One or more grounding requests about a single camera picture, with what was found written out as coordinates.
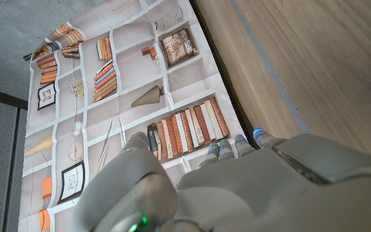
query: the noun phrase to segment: wooden panel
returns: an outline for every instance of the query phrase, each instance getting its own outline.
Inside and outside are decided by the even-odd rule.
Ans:
[[[371,1],[236,2],[311,132],[371,154]],[[295,124],[229,2],[197,3],[251,123],[291,137]]]

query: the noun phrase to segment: grey robotic arm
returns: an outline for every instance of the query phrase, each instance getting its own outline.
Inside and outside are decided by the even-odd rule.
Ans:
[[[371,231],[371,156],[261,129],[212,143],[175,190],[136,134],[84,190],[72,231]]]

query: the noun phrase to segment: framed picture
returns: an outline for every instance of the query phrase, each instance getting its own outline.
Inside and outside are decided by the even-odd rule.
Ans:
[[[161,40],[168,67],[194,55],[195,49],[187,28],[183,28]]]
[[[38,110],[55,104],[55,91],[54,83],[47,84],[38,90]]]
[[[62,190],[58,204],[77,197],[82,193],[85,182],[84,161],[67,168],[66,170],[62,171],[61,174]]]

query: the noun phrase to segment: green led light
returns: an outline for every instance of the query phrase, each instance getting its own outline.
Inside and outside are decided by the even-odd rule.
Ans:
[[[146,216],[142,217],[142,220],[141,220],[141,222],[140,222],[140,226],[141,226],[141,227],[147,227],[148,224],[149,224],[149,222],[148,222],[148,218],[147,218]]]
[[[136,230],[137,230],[137,227],[138,227],[137,224],[132,225],[132,226],[130,227],[130,229],[128,230],[128,232],[134,232],[134,231],[136,231]]]

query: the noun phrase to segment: concrete wall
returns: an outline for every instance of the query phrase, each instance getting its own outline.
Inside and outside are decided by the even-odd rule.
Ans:
[[[28,100],[29,61],[23,56],[66,21],[104,0],[0,0],[0,92]]]

